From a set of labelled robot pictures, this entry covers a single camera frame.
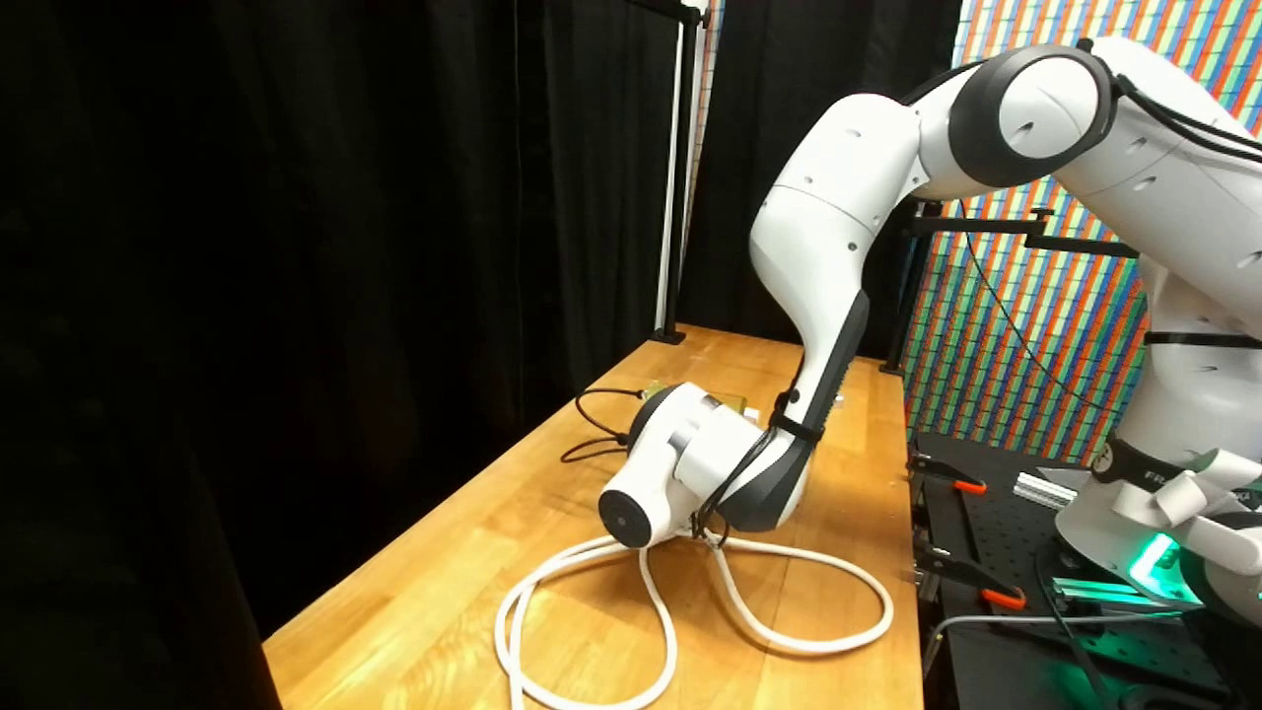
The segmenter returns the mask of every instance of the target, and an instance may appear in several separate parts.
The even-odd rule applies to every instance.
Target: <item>white cable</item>
[[[842,635],[842,641],[794,641],[794,635],[780,635],[780,630],[767,626],[750,610],[750,605],[741,601],[741,588],[738,588],[738,580],[731,571],[725,550],[758,551],[758,556],[814,560],[814,564],[826,564],[826,568],[842,568],[842,571],[863,580],[876,592],[880,621],[873,626],[863,626],[856,635]],[[646,689],[638,689],[637,697],[622,697],[622,702],[576,702],[576,697],[560,697],[560,695],[543,689],[520,667],[520,648],[524,648],[520,635],[524,635],[524,610],[529,610],[532,592],[543,580],[572,576],[580,568],[596,568],[596,564],[608,564],[616,556],[629,556],[629,550],[620,542],[612,542],[612,538],[596,538],[596,542],[572,543],[572,550],[547,556],[538,571],[529,571],[501,601],[501,608],[496,608],[496,659],[501,659],[505,673],[511,673],[513,710],[520,710],[524,695],[543,702],[543,705],[557,705],[557,710],[645,710],[645,705],[651,705],[655,697],[666,695],[666,688],[672,688],[672,680],[680,671],[680,635],[675,635],[675,625],[672,625],[672,608],[664,605],[660,583],[655,583],[655,576],[646,568],[646,550],[637,551],[638,556],[638,580],[645,580],[645,588],[646,588],[646,596],[655,605],[655,616],[664,625],[664,652],[666,652],[664,671]],[[863,568],[856,568],[856,564],[848,564],[842,556],[788,550],[788,543],[738,542],[738,538],[731,538],[725,543],[716,543],[716,538],[712,538],[712,556],[716,556],[716,571],[721,580],[721,601],[738,616],[738,626],[755,643],[760,643],[771,652],[780,652],[780,654],[844,654],[844,652],[876,643],[897,625],[897,605],[892,605],[889,588],[873,571],[863,571]]]

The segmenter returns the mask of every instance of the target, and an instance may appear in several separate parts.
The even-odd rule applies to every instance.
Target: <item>green light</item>
[[[1167,531],[1157,531],[1130,568],[1130,580],[1144,592],[1174,605],[1205,608],[1201,596],[1185,580],[1181,543]]]

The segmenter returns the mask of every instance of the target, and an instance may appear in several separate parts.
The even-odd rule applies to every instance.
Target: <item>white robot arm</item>
[[[631,550],[712,516],[776,530],[869,325],[859,274],[904,199],[954,200],[1053,173],[1148,265],[1148,359],[1096,483],[1057,516],[1089,560],[1136,580],[1164,531],[1262,626],[1262,516],[1215,504],[1262,478],[1262,151],[1181,69],[1134,41],[1022,46],[954,71],[915,107],[848,95],[771,188],[750,258],[800,332],[800,371],[760,429],[699,387],[638,411],[600,516]],[[1201,478],[1209,455],[1236,463]]]

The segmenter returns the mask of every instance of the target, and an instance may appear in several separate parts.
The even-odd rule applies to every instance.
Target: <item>wooden table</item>
[[[800,354],[773,338],[684,332],[684,343],[645,343],[600,387],[692,378],[720,399],[771,411]],[[585,403],[616,429],[637,417],[637,399]],[[543,556],[605,531],[596,495],[622,459],[560,463],[592,433],[600,429],[576,408],[557,411],[286,625],[265,643],[286,705],[511,705],[492,610]],[[904,387],[880,363],[852,363],[797,516],[760,542],[856,560],[889,583],[897,626],[835,659],[771,654],[721,610],[699,543],[672,542],[651,551],[651,568],[680,625],[684,659],[660,705],[923,705]],[[876,621],[876,596],[842,571],[767,556],[733,556],[733,568],[755,610],[788,635],[848,635]],[[660,621],[637,556],[542,588],[524,667],[547,689],[612,702],[645,689],[660,662]]]

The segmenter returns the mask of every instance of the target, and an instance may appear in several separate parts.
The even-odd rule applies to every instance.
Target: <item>black curtain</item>
[[[760,65],[876,82],[794,46],[910,25],[794,7],[721,34],[692,290],[741,329],[822,107]],[[253,705],[262,635],[645,343],[672,59],[631,0],[10,0],[0,705]]]
[[[934,82],[951,69],[954,25],[960,0],[731,4],[680,296],[684,320],[797,338],[750,269],[755,215],[794,145],[842,95],[910,99]],[[910,204],[892,215],[863,269],[869,354],[889,354],[897,338],[906,261],[897,233],[906,217]]]

